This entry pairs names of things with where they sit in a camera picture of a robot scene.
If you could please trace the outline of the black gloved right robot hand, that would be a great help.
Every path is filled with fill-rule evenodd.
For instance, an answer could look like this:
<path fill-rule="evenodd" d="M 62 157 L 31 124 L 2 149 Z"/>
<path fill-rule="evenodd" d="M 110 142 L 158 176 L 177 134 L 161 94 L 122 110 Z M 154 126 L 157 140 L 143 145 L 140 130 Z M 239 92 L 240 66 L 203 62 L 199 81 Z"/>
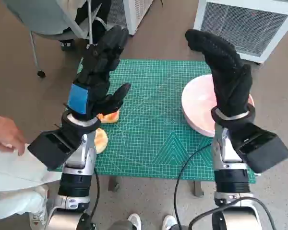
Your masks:
<path fill-rule="evenodd" d="M 227 117 L 246 113 L 252 86 L 250 65 L 244 64 L 235 47 L 220 36 L 189 29 L 185 38 L 192 51 L 204 55 L 211 69 L 220 112 Z"/>

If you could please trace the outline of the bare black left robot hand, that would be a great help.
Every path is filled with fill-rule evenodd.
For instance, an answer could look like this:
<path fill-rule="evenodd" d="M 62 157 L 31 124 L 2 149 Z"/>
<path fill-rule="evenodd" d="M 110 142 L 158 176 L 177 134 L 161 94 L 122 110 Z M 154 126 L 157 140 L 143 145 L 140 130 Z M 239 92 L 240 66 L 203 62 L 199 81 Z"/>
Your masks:
<path fill-rule="evenodd" d="M 125 83 L 109 94 L 110 73 L 120 63 L 120 55 L 128 39 L 128 29 L 115 25 L 90 45 L 82 59 L 82 69 L 73 81 L 67 108 L 78 120 L 88 121 L 98 114 L 108 115 L 123 105 L 131 84 Z"/>

